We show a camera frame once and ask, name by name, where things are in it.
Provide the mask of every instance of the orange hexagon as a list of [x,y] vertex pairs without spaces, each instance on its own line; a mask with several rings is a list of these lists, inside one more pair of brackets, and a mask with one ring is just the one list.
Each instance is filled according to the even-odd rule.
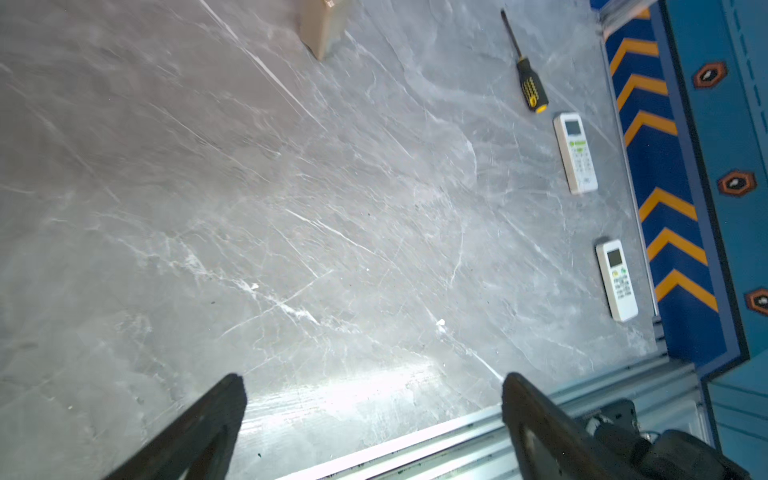
[[768,288],[759,288],[745,297],[748,309],[768,316]]
[[699,68],[694,75],[694,87],[712,88],[728,75],[728,67],[724,61],[715,61]]
[[723,195],[743,197],[757,188],[757,179],[752,172],[732,170],[717,181],[717,189]]

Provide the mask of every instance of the gray marble tabletop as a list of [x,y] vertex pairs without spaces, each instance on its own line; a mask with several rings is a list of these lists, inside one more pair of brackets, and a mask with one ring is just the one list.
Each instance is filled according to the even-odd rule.
[[506,3],[533,115],[500,6],[362,0],[319,63],[298,0],[4,2],[0,477],[100,478],[228,372],[230,477],[270,480],[654,350],[594,13]]

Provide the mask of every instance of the orange chevron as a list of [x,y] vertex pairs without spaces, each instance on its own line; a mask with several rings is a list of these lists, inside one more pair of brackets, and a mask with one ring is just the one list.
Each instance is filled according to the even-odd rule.
[[643,205],[638,209],[640,221],[644,222],[650,212],[654,211],[654,208],[658,204],[667,205],[670,208],[674,208],[681,214],[690,218],[691,220],[699,221],[696,215],[696,207],[689,204],[682,198],[675,197],[673,194],[666,190],[662,190],[659,187],[654,188],[654,191],[650,192],[648,198],[643,202]]
[[627,103],[627,99],[635,88],[645,91],[652,91],[659,95],[669,95],[669,90],[667,90],[667,82],[664,80],[646,77],[644,75],[632,74],[629,76],[627,83],[624,85],[624,88],[621,89],[621,93],[616,99],[619,110],[621,110],[624,104]]
[[664,280],[661,280],[661,282],[656,285],[656,301],[660,302],[676,286],[683,287],[688,293],[701,300],[702,303],[706,304],[712,310],[717,311],[717,300],[715,300],[715,296],[677,270],[672,270]]
[[621,61],[627,53],[639,53],[640,55],[649,55],[651,57],[659,56],[659,45],[655,41],[637,40],[636,38],[625,38],[621,41],[616,55],[611,59],[611,77],[619,69]]
[[643,125],[677,136],[677,125],[673,120],[659,117],[658,115],[648,113],[645,110],[640,110],[637,115],[635,115],[635,118],[627,131],[624,132],[624,145],[629,147],[629,144],[634,140],[634,136],[637,135],[637,132]]
[[656,258],[656,255],[658,255],[669,243],[672,243],[683,252],[691,255],[704,265],[707,265],[707,254],[704,252],[703,248],[691,243],[689,240],[684,239],[666,227],[659,233],[659,236],[648,245],[648,260],[650,261]]

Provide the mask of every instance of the white remote control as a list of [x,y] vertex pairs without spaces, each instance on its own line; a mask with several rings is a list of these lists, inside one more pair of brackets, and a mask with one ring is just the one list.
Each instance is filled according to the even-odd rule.
[[592,156],[579,114],[559,114],[554,119],[554,131],[558,136],[560,155],[563,157],[571,193],[582,194],[597,190],[598,178],[594,175]]
[[596,251],[611,315],[617,322],[626,322],[637,316],[637,301],[634,298],[621,240],[611,240],[598,245]]

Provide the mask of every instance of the black and yellow screwdriver handle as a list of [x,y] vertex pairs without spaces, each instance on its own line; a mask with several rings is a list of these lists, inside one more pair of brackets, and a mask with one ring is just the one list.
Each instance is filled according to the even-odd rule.
[[528,108],[537,114],[546,110],[549,100],[547,99],[546,92],[544,92],[544,85],[541,84],[541,79],[533,71],[531,62],[526,57],[518,61],[518,75],[520,77],[520,88],[523,90],[523,96],[525,97],[525,103],[528,104]]

